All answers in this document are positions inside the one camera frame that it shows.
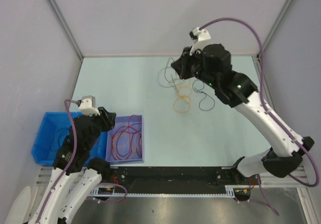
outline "orange wire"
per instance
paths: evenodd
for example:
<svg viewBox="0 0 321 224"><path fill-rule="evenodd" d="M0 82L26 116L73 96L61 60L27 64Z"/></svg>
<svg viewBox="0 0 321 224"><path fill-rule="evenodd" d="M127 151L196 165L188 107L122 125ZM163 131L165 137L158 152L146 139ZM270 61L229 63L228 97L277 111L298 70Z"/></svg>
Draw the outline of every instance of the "orange wire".
<svg viewBox="0 0 321 224"><path fill-rule="evenodd" d="M139 140L138 147L142 147L142 138L140 138Z"/></svg>
<svg viewBox="0 0 321 224"><path fill-rule="evenodd" d="M176 112L180 113L180 114L185 114L191 108L191 105L190 105L190 103L191 103L191 95L193 93L193 91L191 89L191 82L189 80L189 85L182 85L181 80L180 80L180 82L179 82L178 86L176 86L176 88L178 90L176 92L176 95L178 96L178 98L175 100L175 102L173 104L174 110ZM185 95L180 95L180 92L181 92L182 89L189 89L191 91L191 93L190 94L185 94ZM184 101L188 105L188 109L187 110L183 110L183 111L182 110L177 110L176 104L178 103L179 100Z"/></svg>
<svg viewBox="0 0 321 224"><path fill-rule="evenodd" d="M252 178L249 178L249 180L250 180L250 186L252 185L250 190L252 190L255 187L255 184L254 184L254 181L252 180Z"/></svg>
<svg viewBox="0 0 321 224"><path fill-rule="evenodd" d="M117 124L115 125L115 127L116 127L117 125L119 125L119 124L125 125L125 123L117 123ZM121 160L121 159L120 159L120 158L117 156L117 154L116 154L116 150L115 150L116 146L115 146L114 143L115 143L115 140L117 140L117 138L122 137L122 135L124 135L124 134L125 134L125 132L121 133L120 135L116 135L116 136L112 139L112 141L111 141L111 144L113 145L112 150L113 150L113 153L114 153L114 155L115 155L115 157L116 157L116 160ZM125 144L121 145L121 146L117 146L117 148L124 148L124 147L126 147L127 144L129 143L129 140L130 140L130 137L128 136L127 142L126 142ZM136 138L134 139L134 141L135 141L135 144L133 144L133 145L131 146L132 152L129 154L128 159L134 158L135 154L137 153L137 140L136 140ZM138 146L141 146L141 145L142 145L142 139L141 139L141 140L139 141L139 143L138 143Z"/></svg>

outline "red wire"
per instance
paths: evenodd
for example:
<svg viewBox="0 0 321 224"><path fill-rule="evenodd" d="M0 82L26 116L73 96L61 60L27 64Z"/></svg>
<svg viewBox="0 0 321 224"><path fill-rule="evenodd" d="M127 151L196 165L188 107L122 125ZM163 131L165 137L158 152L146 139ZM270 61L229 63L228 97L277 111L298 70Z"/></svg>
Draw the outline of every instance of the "red wire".
<svg viewBox="0 0 321 224"><path fill-rule="evenodd" d="M249 178L249 181L250 181L250 190L252 190L255 187L255 184L254 184L254 181L252 180L252 178Z"/></svg>
<svg viewBox="0 0 321 224"><path fill-rule="evenodd" d="M118 184L118 180L115 175L112 175L111 178L114 180L114 184Z"/></svg>
<svg viewBox="0 0 321 224"><path fill-rule="evenodd" d="M139 123L130 124L130 120L131 120L132 117L138 117L139 118ZM132 127L132 126L135 126L135 125L140 125L140 130L137 130L137 129ZM128 119L128 126L119 127L118 130L112 135L110 150L111 150L111 154L112 154L112 156L113 156L113 158L115 160L122 160L122 157L126 157L125 160L127 160L130 157L130 155L132 154L132 140L135 139L137 134L139 135L138 148L140 149L140 152L142 153L142 149L141 149L142 148L141 128L142 128L141 117L138 116L138 115L132 115ZM128 150L128 152L126 154L122 155L122 154L120 154L120 152L118 150L118 141L123 136L124 133L129 134L129 150ZM117 141L115 143L116 148L114 147L114 138L115 137L118 137ZM137 155L139 157L142 157L142 154L140 154L138 152L137 146L136 146L136 153L137 153Z"/></svg>

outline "white wall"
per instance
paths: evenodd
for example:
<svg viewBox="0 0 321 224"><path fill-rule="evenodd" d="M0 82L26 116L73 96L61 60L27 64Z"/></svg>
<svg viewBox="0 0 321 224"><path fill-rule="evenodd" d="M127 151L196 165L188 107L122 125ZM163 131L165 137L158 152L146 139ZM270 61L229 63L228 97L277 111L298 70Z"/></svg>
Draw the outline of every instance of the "white wall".
<svg viewBox="0 0 321 224"><path fill-rule="evenodd" d="M46 0L0 0L0 223L39 173L31 149L46 111L64 110L80 60Z"/></svg>
<svg viewBox="0 0 321 224"><path fill-rule="evenodd" d="M189 31L220 17L246 20L265 39L285 0L56 0L84 56L177 55ZM237 23L210 27L233 54L256 54L251 33Z"/></svg>
<svg viewBox="0 0 321 224"><path fill-rule="evenodd" d="M294 130L311 136L321 170L321 0L295 0L266 50L266 77L278 113ZM311 164L305 160L309 181ZM321 186L313 192L321 210Z"/></svg>

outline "cable bundle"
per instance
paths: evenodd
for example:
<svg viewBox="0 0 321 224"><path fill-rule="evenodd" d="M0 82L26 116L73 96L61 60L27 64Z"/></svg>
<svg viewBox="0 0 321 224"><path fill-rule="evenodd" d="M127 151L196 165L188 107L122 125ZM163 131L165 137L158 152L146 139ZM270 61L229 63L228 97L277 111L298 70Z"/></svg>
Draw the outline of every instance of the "cable bundle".
<svg viewBox="0 0 321 224"><path fill-rule="evenodd" d="M138 123L130 124L132 117L139 118ZM129 117L128 125L125 123L118 123L123 125L119 127L111 137L111 154L115 160L128 160L133 159L135 155L142 157L142 138L141 138L141 117L132 115ZM128 151L122 152L121 148L126 148Z"/></svg>
<svg viewBox="0 0 321 224"><path fill-rule="evenodd" d="M191 87L191 82L190 80L188 80L188 85L184 85L185 81L184 80L181 80L179 77L176 77L176 78L173 78L173 75L171 74L171 79L168 79L167 75L166 75L166 71L167 69L172 69L171 67L169 67L169 63L170 61L173 61L174 62L174 59L172 57L170 57L167 61L167 64L166 64L166 67L165 68L162 68L159 72L158 72L158 76L157 76L157 82L159 84L159 86L161 87L172 87L174 88L175 92L176 92L176 95L178 96L178 98L174 101L174 104L173 104L173 108L176 112L180 113L180 114L185 114L187 113L190 108L191 108L191 95L193 93L193 90L195 92L198 92L198 93L203 93L205 95L205 97L200 101L199 103L199 109L202 110L202 111L210 111L212 110L214 107L215 107L215 100L209 96L207 93L205 93L203 91L205 85L203 82L201 82L200 80L195 80L192 84L192 87ZM164 71L164 78L165 80L167 81L168 85L162 85L160 84L159 82L159 77L161 75L161 72ZM199 81L203 84L203 87L201 89L197 89L195 86L194 86L194 83L196 81ZM185 91L185 89L188 89L188 91L190 91L190 93L182 93L182 91ZM209 97L212 101L213 101L213 106L210 107L209 109L204 109L201 107L201 104L202 102L207 98ZM188 107L187 107L187 110L180 110L178 107L177 107L177 104L179 102L183 102L185 103Z"/></svg>

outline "metal frame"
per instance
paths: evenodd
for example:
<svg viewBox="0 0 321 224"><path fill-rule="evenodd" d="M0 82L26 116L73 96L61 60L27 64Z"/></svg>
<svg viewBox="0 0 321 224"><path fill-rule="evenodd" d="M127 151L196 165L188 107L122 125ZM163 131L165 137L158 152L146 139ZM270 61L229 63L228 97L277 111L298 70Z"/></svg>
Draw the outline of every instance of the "metal frame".
<svg viewBox="0 0 321 224"><path fill-rule="evenodd" d="M271 30L267 34L267 37L263 43L263 50L264 51L268 47L268 45L271 43L274 35L276 34L279 26L283 22L284 18L286 17L286 15L287 15L288 11L290 10L291 6L293 5L293 3L294 3L294 0L286 0L285 1L279 15L277 16L275 22L273 23Z"/></svg>
<svg viewBox="0 0 321 224"><path fill-rule="evenodd" d="M316 208L316 202L313 199L310 188L298 188L298 195L308 224L321 223L321 214Z"/></svg>
<svg viewBox="0 0 321 224"><path fill-rule="evenodd" d="M65 20L65 18L63 17L57 3L55 0L47 0L49 7L51 8L52 12L54 13L59 25L61 26L62 30L64 31L64 33L66 34L66 37L68 39L68 41L70 42L70 44L72 45L72 47L74 48L77 56L79 57L79 59L82 61L82 59L84 58L84 56L82 55L79 46L74 38L74 36L71 33L70 28L68 27L68 24Z"/></svg>
<svg viewBox="0 0 321 224"><path fill-rule="evenodd" d="M53 167L50 167L50 166L43 166L41 168L41 171L37 180L37 184L36 184L37 186L47 186L49 184L52 169ZM78 181L82 178L82 175L85 169L86 169L85 167L82 169L81 173L78 175L73 185L76 185ZM303 167L297 168L297 170L293 172L293 175L302 181L307 181L307 177ZM265 187L265 188L266 187L304 188L303 185L297 183L290 177L285 177L280 179L271 175L270 173L263 173L260 176L261 176L262 187ZM243 187L243 185L226 185L226 187L236 188L236 187Z"/></svg>
<svg viewBox="0 0 321 224"><path fill-rule="evenodd" d="M96 186L91 192L90 195L93 197L122 197L124 196L123 193L113 193L113 194L99 194L98 190L102 186ZM139 193L129 193L127 197L216 197L216 198L234 198L234 190L231 187L225 187L226 194L139 194Z"/></svg>

